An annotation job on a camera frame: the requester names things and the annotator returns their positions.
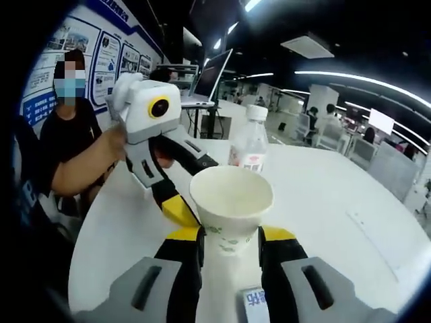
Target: plastic water bottle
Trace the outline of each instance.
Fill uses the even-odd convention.
[[[262,171],[268,150],[268,137],[265,130],[265,120],[268,109],[262,106],[248,105],[248,122],[235,136],[230,146],[229,165],[248,168],[254,172]]]

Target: laptop screen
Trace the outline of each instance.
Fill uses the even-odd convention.
[[[220,75],[228,62],[231,53],[232,49],[213,57],[207,62],[196,84],[194,91],[195,94],[207,96],[208,100],[211,100],[220,79]]]

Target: bottle label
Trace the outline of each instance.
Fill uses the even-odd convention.
[[[230,147],[229,165],[247,168],[260,173],[262,171],[264,161],[265,155],[262,153],[245,153],[241,155],[234,146]]]

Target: air vent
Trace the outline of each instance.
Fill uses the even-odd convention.
[[[293,50],[307,59],[325,59],[334,57],[333,53],[327,49],[329,46],[327,46],[323,41],[318,40],[318,38],[312,34],[288,40],[287,42],[282,42],[281,45]]]

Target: bottle cap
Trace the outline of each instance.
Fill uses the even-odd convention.
[[[249,104],[247,107],[247,118],[256,121],[265,121],[267,120],[268,109],[264,106],[255,106],[253,104]]]

